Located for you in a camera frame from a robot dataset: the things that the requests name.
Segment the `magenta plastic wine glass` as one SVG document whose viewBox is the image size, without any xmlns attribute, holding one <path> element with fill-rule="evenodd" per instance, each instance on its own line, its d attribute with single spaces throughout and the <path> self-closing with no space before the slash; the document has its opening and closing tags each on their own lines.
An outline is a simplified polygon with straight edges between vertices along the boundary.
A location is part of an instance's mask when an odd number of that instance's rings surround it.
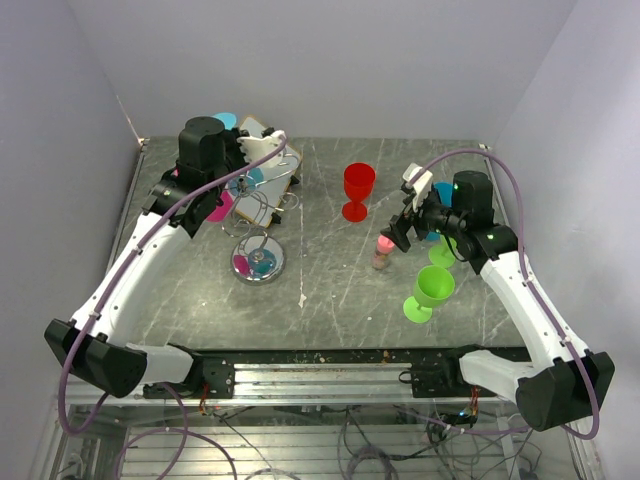
<svg viewBox="0 0 640 480">
<path fill-rule="evenodd" d="M 197 230 L 205 221 L 220 222 L 231 207 L 230 194 L 214 170 L 175 167 L 168 172 L 176 205 L 169 223 Z"/>
</svg>

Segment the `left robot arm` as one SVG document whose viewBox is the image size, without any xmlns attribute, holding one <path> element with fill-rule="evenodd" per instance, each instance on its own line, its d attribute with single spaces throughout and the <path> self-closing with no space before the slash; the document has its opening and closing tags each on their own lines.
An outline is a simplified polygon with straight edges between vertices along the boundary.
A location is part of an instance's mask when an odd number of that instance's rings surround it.
<svg viewBox="0 0 640 480">
<path fill-rule="evenodd" d="M 63 368 L 59 388 L 76 376 L 122 398 L 140 384 L 167 382 L 182 397 L 203 387 L 196 356 L 184 347 L 134 343 L 143 301 L 164 270 L 218 206 L 227 175 L 246 166 L 247 132 L 211 116 L 189 119 L 174 166 L 150 190 L 130 239 L 90 298 L 68 321 L 54 319 L 45 340 Z"/>
</svg>

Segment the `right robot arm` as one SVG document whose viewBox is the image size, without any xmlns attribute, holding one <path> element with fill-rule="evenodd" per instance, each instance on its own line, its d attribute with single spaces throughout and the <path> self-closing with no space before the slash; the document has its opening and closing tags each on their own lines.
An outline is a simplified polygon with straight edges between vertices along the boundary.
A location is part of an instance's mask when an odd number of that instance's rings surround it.
<svg viewBox="0 0 640 480">
<path fill-rule="evenodd" d="M 481 346 L 454 349 L 440 373 L 442 387 L 455 396 L 473 386 L 488 390 L 514 403 L 536 431 L 595 418 L 614 363 L 607 353 L 592 352 L 551 306 L 518 249 L 516 234 L 494 220 L 489 177 L 471 170 L 456 173 L 452 200 L 444 204 L 431 172 L 412 164 L 403 174 L 402 190 L 404 208 L 382 235 L 406 252 L 411 246 L 408 231 L 419 238 L 439 234 L 458 261 L 468 263 L 496 294 L 529 356 L 512 361 Z"/>
</svg>

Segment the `red plastic wine glass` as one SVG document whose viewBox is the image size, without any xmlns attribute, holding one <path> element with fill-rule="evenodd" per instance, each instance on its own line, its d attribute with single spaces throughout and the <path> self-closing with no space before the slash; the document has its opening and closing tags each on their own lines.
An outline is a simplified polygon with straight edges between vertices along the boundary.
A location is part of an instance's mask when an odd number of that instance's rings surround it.
<svg viewBox="0 0 640 480">
<path fill-rule="evenodd" d="M 342 214 L 349 222 L 361 222 L 368 213 L 364 202 L 372 193 L 376 172 L 370 165 L 356 162 L 346 167 L 343 180 L 344 192 L 349 201 L 343 205 Z"/>
</svg>

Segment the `chrome wine glass rack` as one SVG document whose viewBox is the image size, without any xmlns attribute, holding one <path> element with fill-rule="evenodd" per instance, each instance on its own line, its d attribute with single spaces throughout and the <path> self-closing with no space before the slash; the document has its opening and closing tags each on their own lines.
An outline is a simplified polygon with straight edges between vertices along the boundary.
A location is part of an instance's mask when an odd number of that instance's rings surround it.
<svg viewBox="0 0 640 480">
<path fill-rule="evenodd" d="M 230 254 L 230 265 L 234 276 L 250 285 L 267 284 L 282 274 L 286 266 L 286 254 L 283 246 L 268 232 L 268 228 L 261 228 L 249 223 L 234 212 L 234 200 L 230 195 L 231 207 L 226 216 L 216 222 L 222 231 L 236 241 Z"/>
</svg>

